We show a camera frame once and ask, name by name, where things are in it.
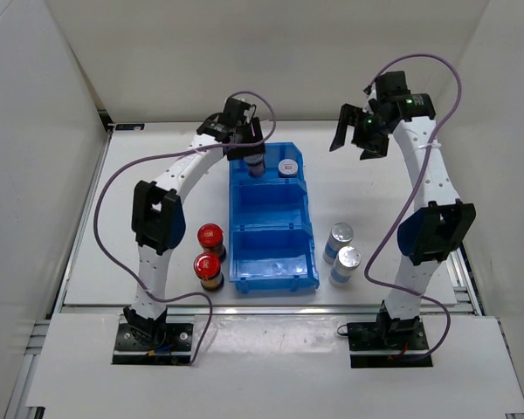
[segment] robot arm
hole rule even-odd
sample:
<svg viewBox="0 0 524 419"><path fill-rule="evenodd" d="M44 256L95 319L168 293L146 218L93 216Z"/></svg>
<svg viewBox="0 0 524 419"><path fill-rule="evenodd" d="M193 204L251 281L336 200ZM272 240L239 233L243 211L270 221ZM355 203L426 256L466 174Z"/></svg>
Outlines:
<svg viewBox="0 0 524 419"><path fill-rule="evenodd" d="M261 142L259 119L252 117L254 108L242 100L228 99L222 113L212 115L197 129L189 148ZM159 299L165 298L171 254L181 243L186 230L183 203L203 174L226 156L228 160L255 161L254 166L247 162L250 173L263 175L264 153L264 144L248 148L203 149L180 157L152 182L136 184L132 230L140 256L138 276L149 293ZM139 285L134 303L124 308L124 316L134 337L142 344L159 347L163 343L167 307L152 300Z"/></svg>
<svg viewBox="0 0 524 419"><path fill-rule="evenodd" d="M347 126L355 128L352 144L362 148L361 160L386 156L392 135L402 149L412 186L431 155L414 202L414 214L400 224L397 241L402 259L395 284L423 295L441 262L455 251L475 218L473 204L460 201L446 172L437 139L429 143L436 126L435 109L427 94L412 94L404 72L387 72L366 89L363 108L341 108L330 151L345 143ZM413 333L419 323L421 298L392 289L383 301L377 325L385 342Z"/></svg>
<svg viewBox="0 0 524 419"><path fill-rule="evenodd" d="M198 148L212 144L217 144L214 137L206 134L195 135L194 140L190 144L190 148ZM152 194L155 192L168 194L168 192L172 192L171 195L178 197L179 203L175 204L178 205L178 208L173 209L173 211L178 211L179 214L177 215L173 212L173 225L171 225L171 227L179 230L179 232L181 231L182 234L179 234L179 236L182 238L184 233L182 205L184 204L186 196L192 190L194 185L197 184L203 174L223 158L224 151L222 148L212 148L206 151L197 152L193 155L181 157L162 175L157 176L153 182L138 183L136 186L136 195L140 194L141 191L145 189L147 190L146 194ZM155 207L159 208L159 206L160 204L154 205L152 210L158 210ZM168 243L166 249L161 248L162 254L160 255L158 254L158 249L149 245L147 236L144 235L138 238L137 234L136 238L138 240L138 253L140 256L138 276L148 287L149 292L160 299L164 299L169 261L177 243ZM158 319L159 316L165 312L166 305L152 300L140 286L137 286L135 300L130 308L144 319Z"/></svg>

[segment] blue storage container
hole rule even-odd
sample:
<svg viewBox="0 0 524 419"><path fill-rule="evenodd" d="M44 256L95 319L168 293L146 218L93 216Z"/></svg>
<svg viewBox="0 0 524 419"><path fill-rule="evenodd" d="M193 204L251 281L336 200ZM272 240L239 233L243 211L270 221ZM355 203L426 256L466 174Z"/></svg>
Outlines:
<svg viewBox="0 0 524 419"><path fill-rule="evenodd" d="M297 162L297 177L279 177L284 159ZM265 165L253 178L242 160L230 162L229 280L242 293L318 288L302 154L291 142L268 144Z"/></svg>

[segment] white table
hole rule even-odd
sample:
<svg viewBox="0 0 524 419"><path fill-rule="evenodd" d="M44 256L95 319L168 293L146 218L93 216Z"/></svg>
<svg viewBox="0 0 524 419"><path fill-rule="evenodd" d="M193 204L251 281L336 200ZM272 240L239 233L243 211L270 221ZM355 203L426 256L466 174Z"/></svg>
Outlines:
<svg viewBox="0 0 524 419"><path fill-rule="evenodd" d="M453 316L434 367L402 369L351 369L334 316L216 317L194 367L111 365L118 320L55 315L28 406L44 406L46 419L504 419L524 412L496 319ZM442 316L424 316L431 342L444 324Z"/></svg>
<svg viewBox="0 0 524 419"><path fill-rule="evenodd" d="M197 123L158 123L146 124L141 131L114 131L100 174L99 188L128 161L185 149L197 127ZM333 122L280 122L272 137L272 141L294 142L303 154L320 288L316 292L252 292L242 295L227 283L221 292L211 295L216 306L377 306L384 299L388 290L365 281L362 268L355 273L349 287L337 289L331 286L328 282L329 265L322 260L321 253L331 226L343 221L353 226L354 245L366 263L410 193L410 180L394 141L390 144L388 157L359 161L361 150L350 144L334 153L328 152L334 130ZM103 203L100 233L105 245L135 269L138 256L134 233L130 229L134 185L140 180L153 180L170 163L152 161L131 168L114 183ZM221 161L190 192L184 204L187 234L173 253L169 265L167 297L202 290L192 270L194 258L201 252L196 233L204 223L216 223L227 233L228 182L229 166L226 161ZM393 281L399 260L400 253L393 239L376 261L372 271L374 278ZM227 263L224 263L223 272L225 276L229 274ZM95 243L92 217L88 217L79 250L72 262L64 304L124 306L132 302L134 292L134 281L112 264ZM445 264L431 280L427 294L447 305L457 303ZM203 305L204 301L192 299L177 304Z"/></svg>

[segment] white wall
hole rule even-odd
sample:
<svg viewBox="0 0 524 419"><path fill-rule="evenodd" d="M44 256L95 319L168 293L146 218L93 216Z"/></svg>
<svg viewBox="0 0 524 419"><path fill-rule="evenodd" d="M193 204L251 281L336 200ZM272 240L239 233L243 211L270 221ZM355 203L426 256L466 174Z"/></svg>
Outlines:
<svg viewBox="0 0 524 419"><path fill-rule="evenodd" d="M47 0L115 121L201 120L239 89L335 119L388 60L458 60L488 0ZM408 63L435 97L442 67Z"/></svg>
<svg viewBox="0 0 524 419"><path fill-rule="evenodd" d="M0 0L0 417L58 289L104 138L45 4Z"/></svg>
<svg viewBox="0 0 524 419"><path fill-rule="evenodd" d="M440 135L443 154L458 192L476 204L465 246L524 391L524 0L491 1L459 70L464 98Z"/></svg>

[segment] black mounting plate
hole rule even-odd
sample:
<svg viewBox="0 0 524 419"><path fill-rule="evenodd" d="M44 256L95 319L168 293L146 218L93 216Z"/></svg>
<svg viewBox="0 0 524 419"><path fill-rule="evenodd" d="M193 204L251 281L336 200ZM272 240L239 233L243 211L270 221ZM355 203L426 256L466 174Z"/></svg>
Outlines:
<svg viewBox="0 0 524 419"><path fill-rule="evenodd" d="M192 354L193 332L192 323L167 323L167 339L172 344L170 352L149 355L151 348L138 342L132 335L130 325L122 321L114 340L112 363L115 365L187 365Z"/></svg>
<svg viewBox="0 0 524 419"><path fill-rule="evenodd" d="M419 321L416 329L410 335L390 339L389 345L384 343L380 333L376 330L375 322L348 323L349 358L352 368L407 368L432 367L430 356L417 361L408 361L404 357L393 358L392 355L402 352L408 343L408 356L412 351L426 351L429 349L427 335L423 322Z"/></svg>

